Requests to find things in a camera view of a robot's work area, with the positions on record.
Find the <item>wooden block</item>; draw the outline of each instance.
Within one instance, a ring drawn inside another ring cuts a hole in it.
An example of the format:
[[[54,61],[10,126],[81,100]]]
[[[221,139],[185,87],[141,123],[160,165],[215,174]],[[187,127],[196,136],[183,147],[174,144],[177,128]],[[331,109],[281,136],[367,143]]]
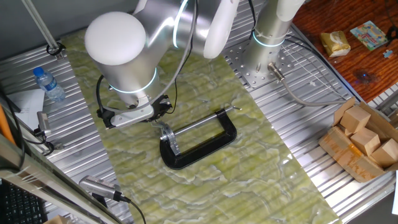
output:
[[[398,162],[398,143],[393,139],[385,142],[380,148],[371,155],[374,160],[383,168],[387,168]]]
[[[337,124],[337,126],[340,128],[340,130],[347,136],[347,137],[351,137],[354,133],[352,133],[351,131],[348,131],[346,128],[344,128],[341,124]]]
[[[67,224],[69,221],[69,218],[63,218],[60,215],[57,215],[56,217],[52,218],[51,220],[45,222],[44,224]]]
[[[354,145],[367,156],[370,156],[378,147],[380,147],[379,136],[368,128],[362,128],[356,134],[351,136]]]
[[[369,121],[371,115],[358,106],[344,112],[340,124],[351,133],[357,133],[360,129],[364,128]]]

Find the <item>water bottle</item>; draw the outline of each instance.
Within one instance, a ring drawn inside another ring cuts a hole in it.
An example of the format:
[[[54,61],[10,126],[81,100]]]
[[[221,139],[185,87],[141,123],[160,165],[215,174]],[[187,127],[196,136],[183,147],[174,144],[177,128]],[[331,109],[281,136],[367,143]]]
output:
[[[45,72],[42,67],[37,67],[33,69],[33,74],[36,76],[36,83],[52,101],[61,102],[65,99],[65,92],[50,72]]]

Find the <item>slotted metal surface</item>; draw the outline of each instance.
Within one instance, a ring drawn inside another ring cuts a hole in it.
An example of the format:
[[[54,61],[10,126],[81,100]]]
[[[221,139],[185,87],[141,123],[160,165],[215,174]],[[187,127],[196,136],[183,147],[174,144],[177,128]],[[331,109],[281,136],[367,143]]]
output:
[[[0,82],[4,91],[10,94],[38,88],[32,75],[33,68],[38,66],[52,72],[67,95],[61,103],[54,103],[48,97],[44,99],[43,112],[48,114],[52,130],[47,140],[62,142],[64,145],[64,150],[55,151],[47,158],[75,182],[86,175],[93,175],[117,183],[67,57],[58,62],[54,56],[46,53],[45,47],[41,47],[0,62]],[[110,200],[107,203],[120,219],[131,221],[131,214],[125,203]],[[68,214],[48,202],[45,209],[49,219],[58,214]]]
[[[293,29],[291,31],[293,32],[290,34],[297,35],[296,31]],[[243,35],[244,31],[239,28],[233,32],[236,33],[234,36],[242,38],[240,41],[235,40],[240,43],[226,49],[225,55],[228,55],[230,50],[239,50],[240,46],[247,44],[242,40],[249,37],[249,31],[246,31],[247,35]],[[339,81],[313,53],[288,42],[283,46],[285,47],[283,52],[288,55],[295,67],[285,74],[286,80],[301,99],[322,102],[340,100],[338,94],[346,99],[353,96],[352,88],[347,83]],[[299,105],[274,77],[267,77],[269,80],[267,83],[252,88],[243,78],[246,74],[242,74],[239,70],[240,64],[228,56],[226,61],[326,198],[330,207],[344,222],[350,221],[394,190],[395,173],[390,172],[367,183],[359,183],[318,145],[318,140],[330,128],[333,113],[339,108],[338,105],[324,107]],[[331,85],[326,87],[321,81],[325,84],[330,82]]]
[[[264,1],[254,0],[253,2],[258,12]],[[251,29],[252,15],[249,5],[246,0],[242,0],[239,3],[238,13],[226,47],[239,47],[239,44],[247,40]],[[351,87],[340,82],[337,76],[314,55],[286,42],[284,47],[287,49],[284,52],[286,55],[292,54],[322,82],[330,82],[335,91],[345,98],[351,96],[348,91]],[[316,68],[300,54],[294,53],[294,50],[308,55],[307,57],[313,61]],[[300,63],[291,56],[287,57],[290,57],[289,60],[295,67],[285,74],[286,80],[299,97],[307,101],[332,101],[340,98],[330,90],[332,87],[323,86],[319,80],[305,71]],[[232,63],[232,67],[236,65],[230,58],[226,60]],[[48,113],[52,128],[49,141],[62,142],[65,146],[63,151],[56,151],[49,156],[50,161],[76,182],[85,175],[93,175],[117,183],[67,57],[58,62],[55,57],[47,55],[45,47],[41,47],[0,62],[0,82],[6,93],[37,88],[32,75],[33,68],[37,66],[42,66],[52,72],[67,93],[67,98],[62,103],[53,103],[47,97],[45,98],[43,111]],[[296,104],[275,78],[271,77],[268,82],[253,89],[241,78],[242,74],[237,72],[236,76],[240,78],[267,119],[326,198],[330,207],[344,222],[360,214],[394,190],[394,173],[390,172],[373,181],[360,184],[318,146],[319,138],[327,132],[333,122],[332,115],[339,107],[338,105],[304,107]],[[120,219],[125,222],[131,221],[131,214],[126,204],[108,200],[108,205]],[[67,214],[50,203],[46,204],[46,209],[49,218],[58,214]]]
[[[369,106],[372,106],[373,108],[379,106],[383,101],[387,100],[388,97],[393,95],[396,91],[398,91],[398,83],[394,84],[388,90],[384,91],[384,93],[381,93],[375,99],[370,101],[369,102]],[[384,111],[384,114],[386,116],[389,116],[396,109],[398,109],[398,102],[395,102],[392,106],[386,108],[386,110]]]

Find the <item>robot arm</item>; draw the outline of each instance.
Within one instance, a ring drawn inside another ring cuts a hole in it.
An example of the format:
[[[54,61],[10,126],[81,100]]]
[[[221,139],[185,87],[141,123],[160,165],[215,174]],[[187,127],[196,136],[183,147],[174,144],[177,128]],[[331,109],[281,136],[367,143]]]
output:
[[[268,74],[270,63],[278,66],[280,45],[303,2],[264,3],[243,54],[246,68]],[[160,86],[156,66],[164,53],[171,47],[186,53],[192,40],[192,52],[217,57],[231,32],[238,4],[239,0],[140,0],[133,16],[109,12],[96,18],[85,35],[87,52],[130,108],[121,111],[104,106],[107,116],[103,111],[99,115],[106,127],[121,128],[163,116],[171,108],[163,94],[174,81],[166,88]]]
[[[192,52],[205,58],[220,54],[238,3],[238,0],[200,1],[195,11]],[[87,28],[88,54],[126,106],[140,108],[116,116],[111,114],[106,118],[107,128],[152,121],[171,108],[167,96],[156,98],[163,89],[156,66],[170,47],[189,48],[195,8],[193,0],[140,0],[133,16],[109,12]]]

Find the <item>metal rod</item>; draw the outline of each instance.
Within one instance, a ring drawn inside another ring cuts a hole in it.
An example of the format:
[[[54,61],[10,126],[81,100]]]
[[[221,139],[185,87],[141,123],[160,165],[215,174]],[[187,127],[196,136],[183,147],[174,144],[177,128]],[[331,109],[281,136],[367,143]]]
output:
[[[230,106],[229,108],[226,108],[226,109],[225,109],[225,112],[229,112],[229,111],[231,111],[232,109],[241,110],[241,108],[237,108],[237,107],[235,107],[235,106]],[[182,129],[176,131],[176,132],[174,133],[174,135],[177,136],[177,135],[179,135],[179,134],[182,134],[183,132],[188,131],[189,129],[192,129],[192,128],[194,128],[194,127],[197,127],[197,126],[199,126],[199,125],[201,125],[201,124],[204,124],[204,123],[206,123],[207,121],[209,121],[209,120],[211,120],[211,119],[214,119],[214,118],[217,118],[217,115],[216,115],[216,114],[213,114],[213,115],[211,115],[211,116],[209,116],[209,117],[207,117],[207,118],[203,118],[203,119],[201,119],[201,120],[199,120],[199,121],[197,121],[197,122],[195,122],[195,123],[193,123],[193,124],[191,124],[191,125],[189,125],[189,126],[187,126],[187,127],[184,127],[184,128],[182,128]]]
[[[45,25],[43,19],[40,17],[39,12],[37,12],[36,7],[33,5],[31,0],[22,0],[22,3],[24,3],[27,11],[29,12],[30,16],[32,16],[32,19],[35,21],[37,27],[41,31],[42,35],[45,38],[45,41],[49,44],[50,48],[52,50],[57,50],[58,49],[58,44],[51,35],[49,29]]]

